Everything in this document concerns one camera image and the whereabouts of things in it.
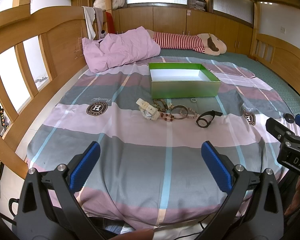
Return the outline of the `green cardboard box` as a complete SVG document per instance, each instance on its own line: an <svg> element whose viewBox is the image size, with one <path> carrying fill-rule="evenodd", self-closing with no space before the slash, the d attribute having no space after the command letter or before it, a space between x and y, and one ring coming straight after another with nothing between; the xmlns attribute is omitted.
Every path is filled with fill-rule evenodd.
<svg viewBox="0 0 300 240"><path fill-rule="evenodd" d="M204 98L218 94L221 81L201 63L150 63L153 99Z"/></svg>

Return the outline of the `red cloth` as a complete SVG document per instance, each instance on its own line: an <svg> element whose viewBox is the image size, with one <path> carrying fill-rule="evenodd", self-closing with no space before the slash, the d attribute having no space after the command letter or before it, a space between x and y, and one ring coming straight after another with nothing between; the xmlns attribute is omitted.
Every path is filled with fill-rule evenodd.
<svg viewBox="0 0 300 240"><path fill-rule="evenodd" d="M107 18L108 33L109 34L116 34L116 30L115 30L115 25L114 25L112 14L109 13L109 12L106 12L106 18Z"/></svg>

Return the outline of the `striped plush doll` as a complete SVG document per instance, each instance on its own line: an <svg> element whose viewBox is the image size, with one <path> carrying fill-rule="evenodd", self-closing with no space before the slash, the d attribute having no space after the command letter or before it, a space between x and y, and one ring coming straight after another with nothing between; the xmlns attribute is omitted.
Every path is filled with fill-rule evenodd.
<svg viewBox="0 0 300 240"><path fill-rule="evenodd" d="M213 34L181 35L147 31L161 49L193 50L210 56L219 56L227 51L226 44Z"/></svg>

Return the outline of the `wooden headboard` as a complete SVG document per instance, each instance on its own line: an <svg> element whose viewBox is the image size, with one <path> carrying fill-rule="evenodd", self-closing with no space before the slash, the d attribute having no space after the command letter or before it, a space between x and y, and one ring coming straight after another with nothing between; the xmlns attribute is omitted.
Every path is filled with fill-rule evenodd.
<svg viewBox="0 0 300 240"><path fill-rule="evenodd" d="M52 97L85 66L82 7L21 5L0 12L0 104L9 127L0 160L21 178L27 164L16 149Z"/></svg>

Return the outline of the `white wrist watch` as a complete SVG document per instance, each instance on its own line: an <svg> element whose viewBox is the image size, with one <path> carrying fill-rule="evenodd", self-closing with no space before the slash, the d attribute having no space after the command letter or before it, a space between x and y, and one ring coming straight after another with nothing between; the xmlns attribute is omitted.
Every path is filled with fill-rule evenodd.
<svg viewBox="0 0 300 240"><path fill-rule="evenodd" d="M152 106L147 101L142 100L142 98L139 98L136 101L136 104L138 105L139 110L141 111L145 119L155 121L160 117L158 109Z"/></svg>

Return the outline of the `wooden footboard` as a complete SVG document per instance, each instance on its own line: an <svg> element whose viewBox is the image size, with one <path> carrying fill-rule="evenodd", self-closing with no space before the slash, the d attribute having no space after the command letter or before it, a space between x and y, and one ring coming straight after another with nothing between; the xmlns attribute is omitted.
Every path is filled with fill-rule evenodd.
<svg viewBox="0 0 300 240"><path fill-rule="evenodd" d="M270 2L255 3L249 56L300 95L300 9Z"/></svg>

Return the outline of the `hanging grey clothes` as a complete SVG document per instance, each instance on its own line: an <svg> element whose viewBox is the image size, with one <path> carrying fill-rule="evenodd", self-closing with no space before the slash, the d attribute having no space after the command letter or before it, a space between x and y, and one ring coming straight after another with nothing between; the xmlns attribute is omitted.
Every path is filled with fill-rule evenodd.
<svg viewBox="0 0 300 240"><path fill-rule="evenodd" d="M102 39L106 35L103 30L103 10L95 7L83 7L88 38L94 40L96 37ZM97 33L94 31L94 22L97 24Z"/></svg>

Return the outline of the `plaid bed sheet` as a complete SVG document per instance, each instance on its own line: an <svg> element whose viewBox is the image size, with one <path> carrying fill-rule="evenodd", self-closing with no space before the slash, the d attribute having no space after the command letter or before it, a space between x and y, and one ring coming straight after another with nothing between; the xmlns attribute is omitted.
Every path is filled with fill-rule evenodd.
<svg viewBox="0 0 300 240"><path fill-rule="evenodd" d="M100 74L86 71L43 122L27 148L27 163L39 171L67 164L91 142L101 156L76 198L89 216L124 220L136 229L213 213L225 198L200 148L210 141L220 154L247 170L271 168L277 179L280 144L266 120L285 122L288 105L253 72L230 62L194 57L155 57L153 62L201 63L221 81L217 96L171 99L201 115L222 112L208 128L194 118L147 120L136 101L151 102L148 61Z"/></svg>

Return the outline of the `black round cap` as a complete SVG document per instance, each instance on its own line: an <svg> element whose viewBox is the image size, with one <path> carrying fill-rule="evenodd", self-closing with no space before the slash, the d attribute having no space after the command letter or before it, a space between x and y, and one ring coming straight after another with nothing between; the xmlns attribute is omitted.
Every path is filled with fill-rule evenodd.
<svg viewBox="0 0 300 240"><path fill-rule="evenodd" d="M292 114L289 113L285 113L283 115L283 118L285 119L285 121L289 124L293 124L295 122L295 118Z"/></svg>

